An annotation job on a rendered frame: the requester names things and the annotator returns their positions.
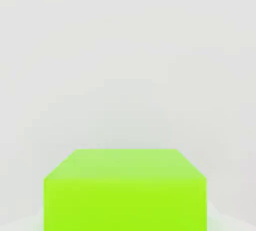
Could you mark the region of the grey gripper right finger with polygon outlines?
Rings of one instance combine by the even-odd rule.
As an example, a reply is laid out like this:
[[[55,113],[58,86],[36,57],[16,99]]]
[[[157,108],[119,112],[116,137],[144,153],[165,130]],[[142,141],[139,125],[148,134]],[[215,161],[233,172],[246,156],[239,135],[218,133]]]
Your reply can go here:
[[[256,231],[256,226],[229,215],[221,214],[208,200],[207,231]]]

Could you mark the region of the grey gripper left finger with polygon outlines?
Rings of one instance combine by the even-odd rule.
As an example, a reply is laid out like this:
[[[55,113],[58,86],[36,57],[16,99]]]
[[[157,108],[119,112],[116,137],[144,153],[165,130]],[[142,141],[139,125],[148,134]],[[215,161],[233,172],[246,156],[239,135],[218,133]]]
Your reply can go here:
[[[31,216],[0,225],[0,231],[44,231],[43,208]]]

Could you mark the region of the small green cube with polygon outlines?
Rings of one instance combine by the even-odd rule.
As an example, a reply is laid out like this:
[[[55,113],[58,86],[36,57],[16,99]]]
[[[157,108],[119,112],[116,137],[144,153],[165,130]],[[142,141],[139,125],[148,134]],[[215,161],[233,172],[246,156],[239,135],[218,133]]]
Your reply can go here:
[[[176,149],[77,149],[44,178],[43,231],[207,231],[207,179]]]

